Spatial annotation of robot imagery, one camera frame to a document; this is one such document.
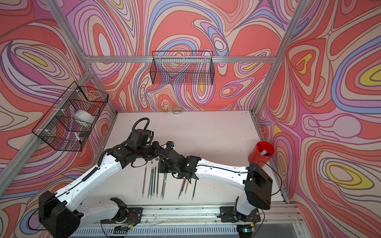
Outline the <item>dark blue pencil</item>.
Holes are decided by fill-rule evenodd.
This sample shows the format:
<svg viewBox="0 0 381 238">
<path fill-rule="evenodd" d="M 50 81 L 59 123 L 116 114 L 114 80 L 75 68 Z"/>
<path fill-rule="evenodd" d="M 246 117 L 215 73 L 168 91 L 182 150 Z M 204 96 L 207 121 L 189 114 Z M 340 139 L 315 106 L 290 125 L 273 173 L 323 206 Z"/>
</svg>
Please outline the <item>dark blue pencil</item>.
<svg viewBox="0 0 381 238">
<path fill-rule="evenodd" d="M 150 185 L 149 185 L 149 199 L 152 199 L 152 184 L 153 184 L 153 172 L 154 168 L 151 168 Z"/>
<path fill-rule="evenodd" d="M 154 167 L 154 172 L 153 172 L 153 184 L 152 184 L 152 197 L 155 197 L 155 192 L 156 192 L 156 166 Z"/>
</svg>

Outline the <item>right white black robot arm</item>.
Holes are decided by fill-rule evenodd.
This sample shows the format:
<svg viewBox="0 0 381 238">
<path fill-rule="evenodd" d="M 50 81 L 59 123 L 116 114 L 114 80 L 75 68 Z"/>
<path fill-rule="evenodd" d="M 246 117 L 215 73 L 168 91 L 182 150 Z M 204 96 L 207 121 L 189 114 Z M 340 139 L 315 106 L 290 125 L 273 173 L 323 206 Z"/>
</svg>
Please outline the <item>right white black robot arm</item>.
<svg viewBox="0 0 381 238">
<path fill-rule="evenodd" d="M 160 173 L 169 173 L 176 179 L 216 180 L 243 191 L 238 196 L 236 211 L 248 216 L 254 209 L 269 210 L 271 208 L 273 179 L 256 163 L 247 167 L 234 167 L 213 163 L 197 156 L 179 154 L 174 150 L 173 142 L 155 145 L 155 156 L 164 166 Z"/>
</svg>

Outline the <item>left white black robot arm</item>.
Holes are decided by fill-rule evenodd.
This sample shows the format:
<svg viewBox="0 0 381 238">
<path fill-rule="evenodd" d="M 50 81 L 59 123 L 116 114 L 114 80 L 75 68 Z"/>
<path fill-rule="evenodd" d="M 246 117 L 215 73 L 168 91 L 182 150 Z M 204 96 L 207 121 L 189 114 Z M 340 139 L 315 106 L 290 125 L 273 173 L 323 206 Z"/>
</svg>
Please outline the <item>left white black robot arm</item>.
<svg viewBox="0 0 381 238">
<path fill-rule="evenodd" d="M 54 238 L 68 238 L 78 228 L 98 221 L 110 220 L 124 223 L 129 217 L 127 205 L 112 197 L 94 206 L 80 207 L 81 203 L 103 182 L 118 173 L 137 158 L 146 162 L 157 157 L 159 143 L 153 140 L 154 132 L 148 126 L 138 129 L 137 125 L 149 118 L 141 118 L 133 125 L 127 140 L 106 149 L 98 163 L 82 176 L 57 190 L 46 191 L 39 196 L 38 221 Z"/>
</svg>

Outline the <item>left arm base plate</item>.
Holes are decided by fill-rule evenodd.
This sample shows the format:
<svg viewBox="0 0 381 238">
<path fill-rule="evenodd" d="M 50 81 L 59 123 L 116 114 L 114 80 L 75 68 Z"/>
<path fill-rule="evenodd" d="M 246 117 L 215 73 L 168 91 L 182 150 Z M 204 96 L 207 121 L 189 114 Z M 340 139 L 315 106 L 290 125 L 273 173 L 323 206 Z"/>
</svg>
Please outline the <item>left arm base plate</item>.
<svg viewBox="0 0 381 238">
<path fill-rule="evenodd" d="M 129 225 L 137 225 L 142 219 L 142 207 L 120 208 L 112 221 Z"/>
</svg>

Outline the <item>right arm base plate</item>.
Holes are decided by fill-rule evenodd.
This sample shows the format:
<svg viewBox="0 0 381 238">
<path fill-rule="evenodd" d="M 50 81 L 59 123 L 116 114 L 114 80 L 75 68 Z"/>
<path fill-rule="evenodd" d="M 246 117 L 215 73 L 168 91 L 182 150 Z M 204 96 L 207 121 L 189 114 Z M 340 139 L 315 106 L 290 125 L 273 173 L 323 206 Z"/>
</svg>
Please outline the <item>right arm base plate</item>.
<svg viewBox="0 0 381 238">
<path fill-rule="evenodd" d="M 261 221 L 258 209 L 254 209 L 249 215 L 243 215 L 236 211 L 233 206 L 221 206 L 217 218 L 223 223 L 251 222 L 256 224 Z"/>
</svg>

